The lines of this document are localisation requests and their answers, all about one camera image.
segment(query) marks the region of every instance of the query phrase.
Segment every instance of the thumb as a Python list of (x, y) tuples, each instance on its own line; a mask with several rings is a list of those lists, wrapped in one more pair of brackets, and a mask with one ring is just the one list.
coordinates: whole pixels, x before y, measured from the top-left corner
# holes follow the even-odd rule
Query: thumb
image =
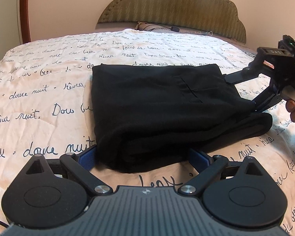
[(288, 112), (293, 112), (295, 110), (295, 101), (293, 100), (287, 101), (285, 107)]

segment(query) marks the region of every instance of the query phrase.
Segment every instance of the black fabric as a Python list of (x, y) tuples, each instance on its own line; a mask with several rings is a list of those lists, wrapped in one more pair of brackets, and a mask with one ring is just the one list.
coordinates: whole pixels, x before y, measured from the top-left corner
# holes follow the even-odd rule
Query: black fabric
[(226, 84), (216, 64), (93, 67), (96, 160), (125, 173), (186, 160), (189, 146), (205, 152), (260, 136), (268, 113)]

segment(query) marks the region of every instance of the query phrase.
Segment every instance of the bed frame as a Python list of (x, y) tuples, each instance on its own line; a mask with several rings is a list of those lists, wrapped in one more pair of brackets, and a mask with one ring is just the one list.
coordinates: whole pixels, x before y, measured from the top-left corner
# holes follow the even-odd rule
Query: bed frame
[(215, 34), (246, 43), (246, 30), (229, 0), (114, 0), (98, 23), (149, 22)]

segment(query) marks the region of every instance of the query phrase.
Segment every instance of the pocket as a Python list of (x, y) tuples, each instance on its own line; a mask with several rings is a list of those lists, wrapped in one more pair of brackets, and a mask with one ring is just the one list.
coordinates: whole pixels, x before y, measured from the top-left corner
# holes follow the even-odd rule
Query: pocket
[(179, 76), (175, 75), (172, 76), (172, 79), (174, 80), (176, 87), (180, 90), (181, 94), (187, 98), (190, 102), (201, 102), (201, 99), (191, 90), (189, 85), (184, 81), (184, 79)]

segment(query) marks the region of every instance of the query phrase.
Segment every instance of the silver bolt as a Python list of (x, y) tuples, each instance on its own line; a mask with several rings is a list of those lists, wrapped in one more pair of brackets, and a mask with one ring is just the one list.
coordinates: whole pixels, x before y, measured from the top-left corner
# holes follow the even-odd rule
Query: silver bolt
[(184, 185), (180, 188), (183, 193), (192, 194), (196, 191), (196, 188), (192, 185)]
[(94, 188), (94, 191), (97, 192), (98, 194), (105, 194), (109, 192), (110, 187), (107, 185), (98, 185)]

